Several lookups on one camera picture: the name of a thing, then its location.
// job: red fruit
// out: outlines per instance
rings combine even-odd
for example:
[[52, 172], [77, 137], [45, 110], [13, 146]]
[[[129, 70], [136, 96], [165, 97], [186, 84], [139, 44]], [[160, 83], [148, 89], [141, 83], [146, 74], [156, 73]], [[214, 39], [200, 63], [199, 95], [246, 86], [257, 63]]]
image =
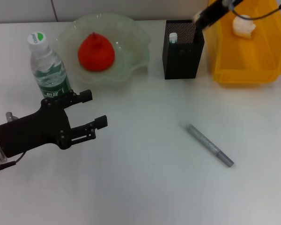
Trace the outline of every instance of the red fruit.
[[114, 50], [109, 40], [96, 33], [90, 34], [78, 50], [80, 64], [90, 71], [102, 71], [109, 68], [114, 57]]

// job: wall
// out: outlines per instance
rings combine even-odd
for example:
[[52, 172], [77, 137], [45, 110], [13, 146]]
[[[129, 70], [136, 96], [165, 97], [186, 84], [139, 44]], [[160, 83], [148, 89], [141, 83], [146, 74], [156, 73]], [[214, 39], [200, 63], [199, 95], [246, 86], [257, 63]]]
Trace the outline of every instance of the wall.
[[137, 20], [185, 19], [207, 6], [208, 0], [53, 0], [59, 21], [86, 14], [118, 13]]
[[0, 0], [0, 23], [55, 21], [50, 0]]
[[[138, 20], [189, 18], [207, 0], [52, 0], [59, 21], [119, 13]], [[51, 0], [0, 0], [0, 23], [55, 22]]]

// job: silver marker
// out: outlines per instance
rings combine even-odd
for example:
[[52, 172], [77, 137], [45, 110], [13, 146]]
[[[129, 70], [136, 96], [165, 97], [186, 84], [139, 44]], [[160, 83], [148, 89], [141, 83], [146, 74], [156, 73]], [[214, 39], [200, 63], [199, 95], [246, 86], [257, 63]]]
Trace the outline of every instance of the silver marker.
[[182, 125], [186, 131], [203, 144], [212, 154], [218, 157], [228, 167], [232, 167], [234, 162], [226, 156], [218, 147], [215, 146], [208, 138], [206, 138], [200, 131], [192, 124]]

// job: yellow plastic bin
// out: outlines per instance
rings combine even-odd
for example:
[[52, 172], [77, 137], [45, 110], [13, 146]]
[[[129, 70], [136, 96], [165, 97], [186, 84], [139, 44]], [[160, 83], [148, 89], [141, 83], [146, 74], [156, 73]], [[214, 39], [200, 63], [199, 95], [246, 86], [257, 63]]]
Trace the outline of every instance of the yellow plastic bin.
[[[276, 0], [244, 0], [241, 15], [257, 17], [278, 8]], [[219, 83], [269, 83], [281, 75], [281, 13], [255, 21], [251, 39], [233, 34], [236, 16], [229, 12], [206, 29], [212, 74]]]

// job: marker in pen holder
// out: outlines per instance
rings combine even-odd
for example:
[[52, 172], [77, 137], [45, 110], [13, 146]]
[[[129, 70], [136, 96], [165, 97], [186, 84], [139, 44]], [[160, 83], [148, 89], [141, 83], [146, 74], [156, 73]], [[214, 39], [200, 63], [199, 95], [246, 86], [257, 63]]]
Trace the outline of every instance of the marker in pen holder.
[[202, 30], [192, 20], [167, 20], [163, 43], [164, 78], [196, 78], [204, 43]]

